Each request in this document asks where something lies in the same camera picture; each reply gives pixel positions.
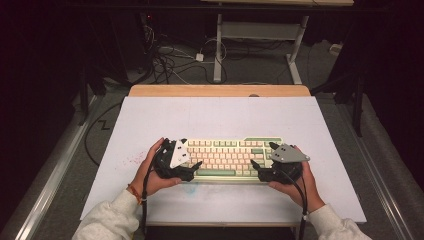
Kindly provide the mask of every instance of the spacebar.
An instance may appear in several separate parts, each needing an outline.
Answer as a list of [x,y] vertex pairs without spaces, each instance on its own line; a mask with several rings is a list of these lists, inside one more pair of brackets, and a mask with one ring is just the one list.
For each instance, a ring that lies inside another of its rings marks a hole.
[[196,171],[198,176],[235,176],[236,171],[234,170],[209,170],[199,169]]

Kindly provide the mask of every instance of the keyboard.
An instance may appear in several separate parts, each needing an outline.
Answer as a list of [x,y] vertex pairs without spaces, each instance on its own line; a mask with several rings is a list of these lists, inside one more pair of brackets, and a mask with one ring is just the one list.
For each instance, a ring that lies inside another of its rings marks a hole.
[[270,142],[282,144],[279,137],[249,137],[245,139],[187,139],[185,147],[190,160],[181,166],[192,167],[203,162],[192,182],[260,183],[253,159],[261,167],[271,167]]

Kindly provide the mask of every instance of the white sleeve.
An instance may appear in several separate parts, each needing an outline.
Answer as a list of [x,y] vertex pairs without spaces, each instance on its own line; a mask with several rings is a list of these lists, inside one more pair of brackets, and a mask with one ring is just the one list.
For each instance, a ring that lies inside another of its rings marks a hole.
[[365,235],[352,219],[341,219],[330,205],[325,205],[309,214],[320,240],[371,239]]
[[137,208],[137,199],[123,190],[113,202],[97,204],[81,221],[72,239],[131,239],[139,226]]

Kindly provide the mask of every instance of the white paper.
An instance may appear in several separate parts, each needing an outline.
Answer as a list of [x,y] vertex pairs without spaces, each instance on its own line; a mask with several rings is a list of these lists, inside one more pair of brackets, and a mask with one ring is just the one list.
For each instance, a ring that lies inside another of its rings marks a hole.
[[[314,97],[127,97],[84,207],[112,201],[160,137],[281,137],[308,155],[318,190],[342,218],[366,222]],[[148,224],[251,225],[300,221],[289,197],[260,185],[184,183],[148,198]]]

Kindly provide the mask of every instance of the desk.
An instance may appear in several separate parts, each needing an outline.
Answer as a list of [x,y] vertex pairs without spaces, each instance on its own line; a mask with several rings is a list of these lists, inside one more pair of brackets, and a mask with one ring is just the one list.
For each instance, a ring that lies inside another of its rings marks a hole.
[[[178,85],[163,86],[163,92],[159,87],[134,86],[125,99],[81,218],[98,202],[119,194],[160,137],[231,139],[248,134],[280,136],[301,146],[311,157],[323,199],[341,217],[366,222],[316,99],[306,87]],[[252,93],[269,96],[246,97]],[[150,226],[297,226],[301,217],[299,206],[266,184],[183,183],[160,190],[148,201]]]
[[[352,6],[353,0],[203,0],[224,3],[256,3],[274,5],[304,5],[304,6]],[[302,84],[296,67],[296,57],[302,43],[303,34],[306,30],[309,16],[303,16],[300,24],[276,24],[276,23],[251,23],[251,22],[224,22],[222,14],[218,14],[216,33],[216,57],[214,66],[214,78],[216,83],[221,82],[222,68],[222,38],[251,38],[271,40],[294,40],[291,54],[286,55],[287,64],[294,84]]]

